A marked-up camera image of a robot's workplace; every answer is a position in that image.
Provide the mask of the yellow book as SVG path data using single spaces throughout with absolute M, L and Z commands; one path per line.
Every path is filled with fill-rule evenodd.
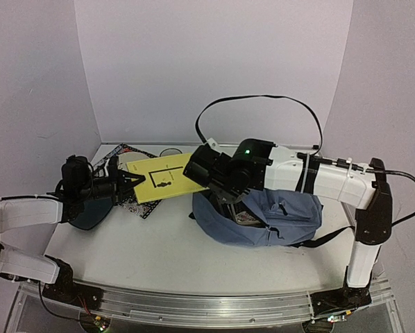
M 128 162 L 129 172 L 145 177 L 144 182 L 135 186 L 137 202 L 143 204 L 206 190 L 183 175 L 191 156 L 184 153 Z

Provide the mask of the white floral notebook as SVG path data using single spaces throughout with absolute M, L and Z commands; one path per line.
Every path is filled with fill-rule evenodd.
M 235 222 L 238 225 L 247 227 L 262 228 L 264 226 L 263 222 L 261 222 L 256 215 L 247 211 L 240 211 L 236 213 Z

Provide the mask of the blue grey backpack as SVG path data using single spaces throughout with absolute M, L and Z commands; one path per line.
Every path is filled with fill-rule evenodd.
M 210 191 L 192 196 L 192 213 L 204 233 L 215 241 L 241 247 L 290 246 L 317 248 L 328 243 L 347 229 L 343 227 L 318 239 L 313 239 L 322 226 L 323 206 L 319 198 L 286 190 L 253 190 L 230 210 L 219 204 Z M 262 228 L 238 225 L 235 215 L 247 211 L 258 217 Z

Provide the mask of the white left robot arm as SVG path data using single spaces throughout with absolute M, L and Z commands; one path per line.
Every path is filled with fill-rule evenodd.
M 55 191 L 45 195 L 0 198 L 0 236 L 6 231 L 34 225 L 68 223 L 79 230 L 96 227 L 112 208 L 134 195 L 143 175 L 119 168 L 111 157 L 102 176 L 86 157 L 72 155 L 61 168 Z M 83 299 L 69 264 L 50 256 L 31 255 L 0 241 L 0 277 L 32 280 L 44 286 L 43 294 L 65 303 Z

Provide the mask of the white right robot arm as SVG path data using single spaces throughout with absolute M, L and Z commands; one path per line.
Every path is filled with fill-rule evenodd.
M 199 146 L 183 171 L 203 187 L 192 198 L 192 218 L 218 242 L 235 246 L 316 248 L 321 199 L 356 210 L 355 236 L 338 293 L 361 293 L 392 229 L 392 195 L 382 160 L 354 164 L 245 139 L 233 155 L 213 140 Z

